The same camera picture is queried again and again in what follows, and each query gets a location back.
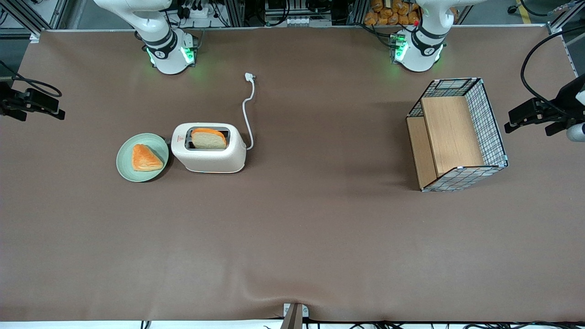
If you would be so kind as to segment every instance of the bagged bread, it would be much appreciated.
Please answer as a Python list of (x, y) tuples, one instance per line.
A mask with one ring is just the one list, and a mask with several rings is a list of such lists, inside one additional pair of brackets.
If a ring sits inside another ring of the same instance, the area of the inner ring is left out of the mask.
[(408, 25), (408, 17), (404, 15), (398, 16), (398, 24), (400, 25)]
[(396, 25), (398, 23), (398, 14), (394, 13), (388, 18), (388, 25)]
[(375, 12), (368, 12), (366, 14), (366, 18), (364, 18), (364, 24), (371, 26), (371, 25), (376, 25), (376, 23), (378, 22), (378, 14)]
[(421, 20), (420, 17), (418, 17), (418, 13), (417, 12), (410, 12), (408, 14), (408, 24), (409, 25), (414, 25), (415, 22), (418, 22), (419, 20)]
[(402, 0), (392, 0), (392, 11), (398, 12), (402, 7), (405, 6), (405, 3)]
[(451, 12), (453, 12), (453, 16), (454, 17), (454, 22), (457, 23), (457, 21), (459, 20), (459, 11), (455, 8), (455, 7), (451, 7)]
[(392, 9), (390, 8), (384, 8), (380, 11), (380, 18), (390, 18), (394, 13), (392, 12)]
[(384, 9), (384, 2), (382, 0), (371, 0), (370, 6), (373, 11), (380, 12), (380, 10)]
[(399, 15), (406, 15), (408, 14), (408, 4), (404, 3), (404, 5), (398, 10)]

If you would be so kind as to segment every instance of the toaster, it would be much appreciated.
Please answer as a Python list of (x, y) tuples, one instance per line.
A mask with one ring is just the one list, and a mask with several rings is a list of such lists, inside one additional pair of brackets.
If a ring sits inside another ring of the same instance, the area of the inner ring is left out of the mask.
[[(228, 145), (223, 150), (196, 149), (191, 132), (197, 128), (211, 128), (221, 132)], [(238, 129), (228, 124), (196, 122), (175, 128), (171, 151), (185, 167), (198, 173), (236, 173), (244, 168), (246, 144)]]

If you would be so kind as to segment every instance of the wooden shelf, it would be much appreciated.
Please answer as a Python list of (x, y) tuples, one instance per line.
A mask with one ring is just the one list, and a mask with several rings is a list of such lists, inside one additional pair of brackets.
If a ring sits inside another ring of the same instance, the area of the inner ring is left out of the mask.
[(414, 165), (417, 168), (418, 185), (423, 189), (437, 179), (425, 118), (412, 116), (406, 118), (406, 124), (414, 155)]
[(465, 97), (426, 97), (421, 103), (437, 177), (459, 166), (483, 166)]
[(421, 190), (455, 167), (483, 166), (465, 97), (426, 97), (423, 116), (406, 118)]

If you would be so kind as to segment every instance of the power plug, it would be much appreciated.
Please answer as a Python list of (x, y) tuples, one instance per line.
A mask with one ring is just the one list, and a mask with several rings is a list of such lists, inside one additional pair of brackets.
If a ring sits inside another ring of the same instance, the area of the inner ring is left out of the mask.
[(244, 74), (244, 77), (246, 78), (246, 81), (249, 81), (249, 82), (254, 81), (254, 79), (256, 78), (256, 76), (252, 73), (246, 73), (246, 74)]

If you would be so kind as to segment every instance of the green plate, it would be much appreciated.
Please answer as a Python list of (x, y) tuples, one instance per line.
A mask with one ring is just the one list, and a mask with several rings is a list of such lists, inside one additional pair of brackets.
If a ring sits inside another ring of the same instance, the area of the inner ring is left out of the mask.
[[(132, 149), (136, 144), (144, 144), (163, 162), (163, 168), (152, 172), (137, 172), (132, 168)], [(147, 181), (160, 174), (168, 162), (168, 146), (164, 139), (153, 133), (141, 133), (128, 139), (118, 151), (116, 167), (122, 177), (129, 181)]]

